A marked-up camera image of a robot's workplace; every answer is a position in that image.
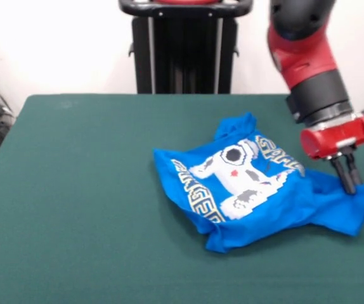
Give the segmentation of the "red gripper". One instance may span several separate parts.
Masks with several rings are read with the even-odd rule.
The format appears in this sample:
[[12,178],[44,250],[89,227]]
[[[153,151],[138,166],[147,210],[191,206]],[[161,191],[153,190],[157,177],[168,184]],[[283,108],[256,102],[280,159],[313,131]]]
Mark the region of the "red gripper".
[[342,166],[339,157],[331,158],[330,163],[340,178],[344,191],[356,194],[356,185],[361,185],[362,179],[356,167],[353,147],[364,144],[364,114],[341,115],[307,127],[300,133],[300,142],[304,152],[312,159],[335,156],[345,148],[348,169]]

